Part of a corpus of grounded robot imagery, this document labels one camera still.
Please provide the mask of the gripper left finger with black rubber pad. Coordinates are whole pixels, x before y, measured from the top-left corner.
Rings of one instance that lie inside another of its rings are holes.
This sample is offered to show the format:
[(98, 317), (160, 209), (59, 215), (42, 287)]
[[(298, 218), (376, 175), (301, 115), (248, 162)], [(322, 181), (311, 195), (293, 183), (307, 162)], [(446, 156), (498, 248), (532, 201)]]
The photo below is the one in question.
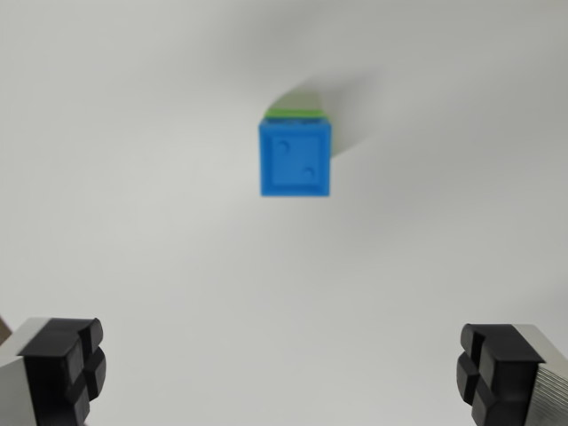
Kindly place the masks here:
[(84, 425), (107, 373), (99, 319), (1, 322), (1, 423)]

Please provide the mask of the gripper right finger with black rubber pad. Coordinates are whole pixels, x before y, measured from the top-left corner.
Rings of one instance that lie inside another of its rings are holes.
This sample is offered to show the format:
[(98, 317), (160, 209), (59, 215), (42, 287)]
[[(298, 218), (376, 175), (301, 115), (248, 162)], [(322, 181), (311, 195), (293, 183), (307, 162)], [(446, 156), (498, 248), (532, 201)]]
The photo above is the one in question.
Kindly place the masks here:
[(466, 324), (456, 382), (477, 425), (564, 426), (567, 358), (534, 325)]

